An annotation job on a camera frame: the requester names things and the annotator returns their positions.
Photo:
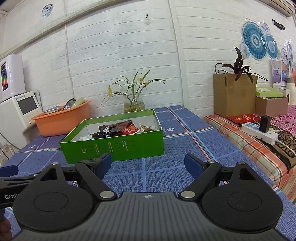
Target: silver bolt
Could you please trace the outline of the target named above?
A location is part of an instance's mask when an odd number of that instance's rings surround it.
[[[100,193],[100,196],[102,197],[102,198],[111,198],[111,197],[113,197],[115,194],[114,194],[114,192],[111,192],[111,191],[103,191],[103,192],[101,192]]]
[[[184,191],[184,192],[181,192],[181,196],[183,198],[193,198],[193,197],[195,197],[195,192],[193,192],[193,191]]]

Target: power strip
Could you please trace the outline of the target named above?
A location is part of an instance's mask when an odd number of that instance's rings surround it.
[[[275,144],[279,136],[279,134],[274,131],[268,131],[266,133],[259,131],[259,126],[251,122],[242,124],[242,131],[271,145]]]

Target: finger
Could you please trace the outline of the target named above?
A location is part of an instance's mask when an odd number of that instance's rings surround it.
[[[9,241],[11,239],[12,239],[12,235],[10,231],[5,234],[0,234],[0,241]]]
[[[11,229],[10,222],[7,218],[0,222],[0,232],[5,234],[8,233]]]

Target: glass vase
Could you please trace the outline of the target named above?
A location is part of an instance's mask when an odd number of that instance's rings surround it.
[[[123,110],[125,113],[145,109],[146,108],[142,100],[141,93],[137,93],[135,96],[132,94],[124,96]]]

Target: open green box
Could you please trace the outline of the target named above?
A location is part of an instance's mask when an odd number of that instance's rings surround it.
[[[140,123],[151,126],[155,131],[106,137],[80,141],[84,137],[99,131],[99,126],[132,120],[140,128]],[[105,152],[112,161],[122,161],[143,157],[164,155],[163,130],[154,110],[142,110],[86,119],[71,131],[61,142],[63,154],[69,164],[98,158]]]

